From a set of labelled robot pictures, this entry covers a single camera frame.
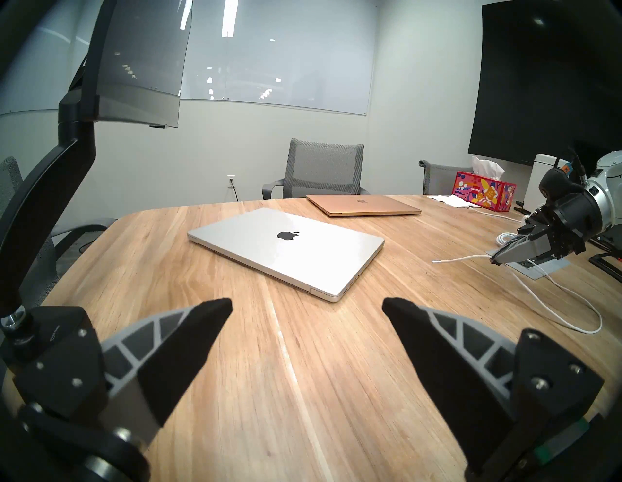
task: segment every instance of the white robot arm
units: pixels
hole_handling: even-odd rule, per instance
[[[590,178],[581,176],[581,184],[553,168],[539,188],[546,204],[525,219],[518,235],[491,257],[492,263],[582,253],[586,241],[622,224],[622,151],[603,156]]]

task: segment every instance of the floor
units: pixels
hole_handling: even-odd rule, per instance
[[[56,261],[56,271],[58,275],[62,277],[71,268],[72,264],[80,257],[81,252],[84,252],[90,246],[90,243],[99,238],[103,231],[94,231],[92,233],[85,233],[78,238],[78,241],[73,243],[67,251],[63,253],[63,256]]]

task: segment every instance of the wood grain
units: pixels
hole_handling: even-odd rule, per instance
[[[602,313],[602,331],[583,335],[554,323],[505,268],[430,263],[483,253],[515,223],[394,198],[422,214],[329,218],[306,199],[143,211],[115,222],[62,277],[45,304],[84,307],[102,340],[153,313],[233,300],[205,367],[147,453],[152,480],[462,480],[464,456],[381,311],[388,296],[481,320],[514,341],[523,328],[543,331],[605,378],[590,413],[606,413],[622,381],[622,287],[587,261],[595,248],[552,276]],[[187,240],[190,229],[264,206],[386,244],[331,304]],[[568,321],[598,325],[549,281],[519,276]]]

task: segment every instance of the chair backrest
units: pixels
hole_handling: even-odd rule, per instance
[[[472,167],[452,167],[449,165],[431,164],[426,160],[420,160],[419,165],[424,168],[424,191],[423,194],[450,195],[453,193],[453,184],[456,181],[456,173],[473,172]]]
[[[0,216],[4,214],[4,210],[22,181],[22,175],[14,157],[7,157],[0,162]],[[58,280],[56,250],[52,238],[48,236],[19,288],[24,306],[26,308],[39,306]]]
[[[359,194],[363,145],[292,139],[283,183],[284,198],[307,194]]]

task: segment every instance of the glass whiteboard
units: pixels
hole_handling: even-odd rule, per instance
[[[0,114],[58,109],[88,51],[101,0],[60,0],[0,81]]]
[[[192,6],[182,99],[367,113],[376,0],[170,2]],[[100,6],[60,0],[50,10],[0,82],[0,115],[58,108]]]
[[[372,0],[194,0],[182,99],[366,114]]]

